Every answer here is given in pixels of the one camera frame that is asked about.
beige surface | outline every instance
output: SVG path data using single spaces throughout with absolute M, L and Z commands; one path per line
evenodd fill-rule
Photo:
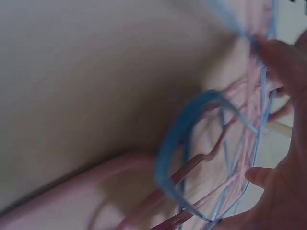
M 242 21 L 244 2 L 231 0 Z M 236 42 L 225 55 L 232 39 L 197 4 L 11 0 L 0 6 L 0 26 L 6 28 L 0 55 L 0 207 L 112 152 L 155 150 L 191 97 L 224 87 L 246 71 L 248 44 Z M 255 7 L 256 19 L 260 1 Z M 222 63 L 209 72 L 220 56 Z M 112 228 L 152 190 L 149 178 L 126 174 L 68 194 L 6 230 L 83 230 L 102 200 L 107 205 L 94 229 Z M 174 207 L 164 210 L 146 228 Z

